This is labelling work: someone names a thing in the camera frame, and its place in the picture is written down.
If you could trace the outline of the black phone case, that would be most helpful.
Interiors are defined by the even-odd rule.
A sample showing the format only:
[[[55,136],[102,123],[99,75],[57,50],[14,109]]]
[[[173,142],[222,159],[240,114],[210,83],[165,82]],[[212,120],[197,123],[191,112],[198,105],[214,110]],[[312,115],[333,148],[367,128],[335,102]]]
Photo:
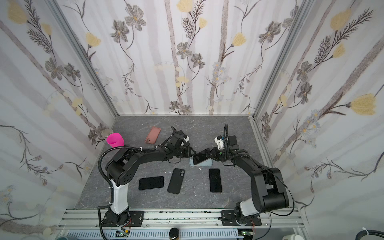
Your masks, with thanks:
[[[185,170],[178,169],[178,168],[173,170],[171,180],[169,182],[169,186],[167,189],[168,193],[175,194],[175,195],[178,195],[180,193],[184,176],[185,176]]]

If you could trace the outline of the light blue phone case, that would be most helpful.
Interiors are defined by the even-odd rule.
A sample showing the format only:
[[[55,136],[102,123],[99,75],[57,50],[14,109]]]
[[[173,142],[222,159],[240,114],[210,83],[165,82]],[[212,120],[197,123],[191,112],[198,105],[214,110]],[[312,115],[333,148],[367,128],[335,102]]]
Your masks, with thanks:
[[[192,167],[211,167],[213,165],[213,160],[212,159],[207,159],[197,165],[194,165],[193,158],[190,158],[190,166]]]

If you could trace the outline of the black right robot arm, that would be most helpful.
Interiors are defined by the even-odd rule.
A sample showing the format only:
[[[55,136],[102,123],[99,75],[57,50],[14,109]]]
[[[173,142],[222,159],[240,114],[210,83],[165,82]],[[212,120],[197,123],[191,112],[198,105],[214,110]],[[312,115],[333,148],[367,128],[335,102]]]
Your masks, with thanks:
[[[217,147],[209,156],[226,167],[241,168],[251,180],[251,197],[238,202],[235,218],[239,224],[246,224],[260,213],[289,207],[290,200],[281,171],[260,164],[244,149],[240,149],[236,136],[229,135],[229,126],[224,126],[223,135],[215,139]]]

